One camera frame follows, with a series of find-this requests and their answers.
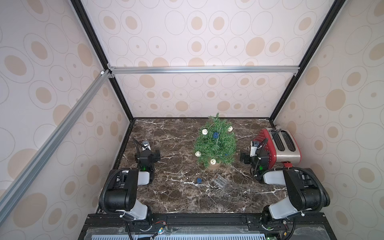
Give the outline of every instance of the metal bracket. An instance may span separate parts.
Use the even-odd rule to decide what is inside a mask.
[[[111,66],[110,63],[107,63],[107,67],[108,67],[109,69],[114,69],[114,68],[115,68],[114,66]]]
[[[259,225],[255,224],[258,222],[259,219],[256,219],[254,215],[246,215],[247,218],[247,225],[248,225],[248,230],[250,231],[258,231]]]

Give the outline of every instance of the beige circle pattern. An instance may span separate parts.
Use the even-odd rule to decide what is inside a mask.
[[[248,51],[237,48],[236,56],[239,58],[234,62],[237,65],[244,63],[250,56],[261,57],[263,65],[276,65],[285,58],[285,55],[291,56],[294,63],[298,63],[305,53],[303,47],[308,46],[316,33],[315,24],[322,20],[318,21],[316,16],[325,16],[330,7],[328,4],[315,7],[313,4],[301,4],[301,7],[296,7],[299,4],[296,2],[288,4],[288,7],[282,7],[277,0],[236,0],[212,12],[210,9],[216,9],[216,6],[207,0],[163,0],[162,3],[158,0],[116,2],[117,4],[98,3],[87,6],[91,9],[88,11],[89,14],[96,19],[94,25],[99,30],[101,40],[107,43],[106,48],[112,50],[108,52],[108,59],[115,63],[118,59],[115,54],[124,55],[133,63],[135,57],[130,51],[126,51],[124,39],[136,35],[147,43],[152,37],[160,37],[167,45],[170,43],[174,46],[172,49],[168,46],[166,53],[162,55],[164,60],[173,66],[184,66],[190,62],[190,48],[185,46],[192,36],[201,37],[207,45],[207,51],[199,55],[201,59],[199,64],[207,64],[212,56],[217,56],[222,63],[228,56],[234,56],[233,53],[228,54],[230,51],[225,51],[226,45],[234,36],[238,36],[245,45],[256,37],[246,48]],[[153,22],[149,9],[162,13],[159,19],[156,19],[156,23]],[[276,16],[289,16],[289,20],[285,21]],[[220,37],[216,39],[218,44],[211,41],[215,40],[215,35]],[[274,36],[279,40],[271,42],[275,44],[266,48],[271,38],[264,39],[263,35]],[[156,56],[158,54],[148,51],[143,58],[152,62]]]
[[[96,0],[88,3],[92,6],[109,6]],[[4,26],[0,30],[0,104],[4,109],[17,109],[23,117],[11,114],[0,126],[0,135],[5,141],[0,146],[0,161],[4,166],[0,173],[0,193],[33,159],[102,69],[67,1],[52,0],[47,3],[44,0],[22,0],[19,4],[9,5],[7,14],[8,28],[16,31],[10,34]],[[119,29],[121,14],[116,16],[118,19],[113,18],[116,24],[114,30]],[[110,19],[106,18],[106,23],[111,23]],[[125,32],[122,24],[120,32]],[[100,39],[100,42],[107,43],[108,40]],[[103,111],[108,111],[110,102],[113,101],[117,111],[109,115],[109,124],[117,122],[120,134],[128,124],[124,114],[118,117],[118,112],[123,113],[123,109],[117,105],[117,98],[109,83],[102,87],[97,96],[88,106],[94,110],[95,124],[86,124],[89,122],[85,117],[77,120],[75,127],[49,159],[49,164],[42,169],[5,220],[7,230],[0,233],[1,239],[26,239],[27,232],[30,239],[77,238],[84,217],[95,211],[81,201],[84,193],[77,196],[79,192],[84,192],[84,185],[88,181],[86,173],[97,164],[96,157],[99,156],[84,155],[87,139],[97,139],[97,153],[101,152],[99,146],[107,149],[105,163],[99,166],[100,175],[105,175],[119,148],[118,135],[108,135],[107,125],[107,131],[103,131],[106,132],[105,136],[102,139],[96,137],[98,123],[105,124]],[[91,197],[100,191],[99,182],[98,178],[86,196]]]
[[[320,2],[305,1],[308,8]],[[283,5],[296,6],[288,1]],[[381,0],[355,0],[344,7],[336,28],[325,37],[275,121],[308,137],[301,147],[307,160],[300,163],[302,167],[312,168],[321,160],[324,187],[331,192],[331,207],[324,212],[334,222],[338,239],[382,236],[375,229],[384,216],[384,37],[379,27],[383,6]],[[298,109],[305,110],[307,122],[302,125],[294,114],[288,114],[293,100]],[[319,151],[320,142],[315,146],[318,140],[326,143],[324,153]]]

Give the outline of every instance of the marble tabletop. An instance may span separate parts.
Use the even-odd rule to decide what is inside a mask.
[[[250,175],[250,165],[239,161],[240,151],[249,152],[259,130],[269,127],[266,120],[228,119],[237,138],[235,161],[216,170],[197,163],[194,143],[207,119],[138,119],[131,136],[148,140],[152,150],[160,150],[152,184],[139,186],[137,199],[151,207],[153,213],[256,213],[263,207],[285,198],[286,188],[260,184]],[[120,168],[136,167],[135,146],[129,139]],[[212,181],[220,174],[228,183],[224,189]]]

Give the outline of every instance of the small christmas tree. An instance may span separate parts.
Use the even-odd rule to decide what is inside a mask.
[[[236,138],[232,132],[232,126],[227,120],[220,120],[218,113],[216,117],[210,116],[195,143],[195,155],[199,157],[205,167],[215,163],[230,164],[236,152]]]

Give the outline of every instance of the wall panel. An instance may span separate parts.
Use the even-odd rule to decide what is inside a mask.
[[[100,70],[67,1],[0,1],[0,196]]]
[[[298,65],[333,0],[84,0],[112,66]]]
[[[279,113],[331,197],[338,239],[384,232],[384,1],[349,1]]]
[[[134,117],[269,117],[293,73],[117,74]]]
[[[0,239],[78,239],[128,123],[105,83],[0,227]]]

